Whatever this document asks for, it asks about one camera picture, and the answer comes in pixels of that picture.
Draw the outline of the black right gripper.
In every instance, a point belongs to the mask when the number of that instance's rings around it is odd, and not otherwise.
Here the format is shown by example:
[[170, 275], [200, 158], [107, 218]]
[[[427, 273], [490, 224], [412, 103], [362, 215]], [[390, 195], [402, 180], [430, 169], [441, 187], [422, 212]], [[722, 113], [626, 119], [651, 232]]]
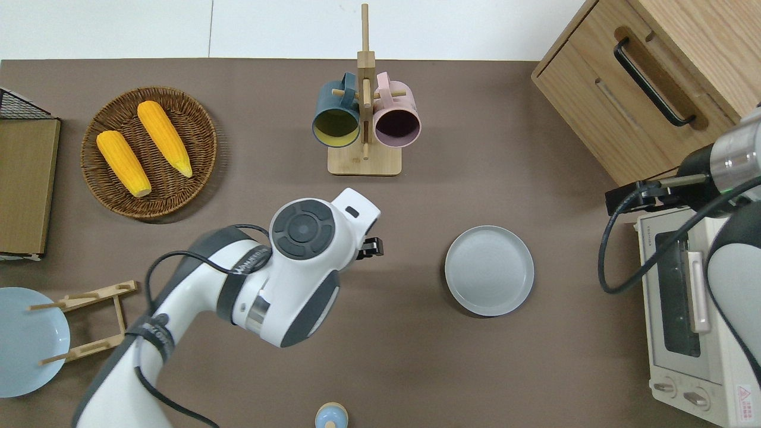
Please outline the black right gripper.
[[720, 195], [710, 171], [712, 149], [713, 144], [709, 144], [689, 154], [670, 177], [635, 181], [607, 191], [607, 214], [612, 216], [632, 193], [635, 197], [622, 212], [657, 212], [679, 207], [700, 211]]

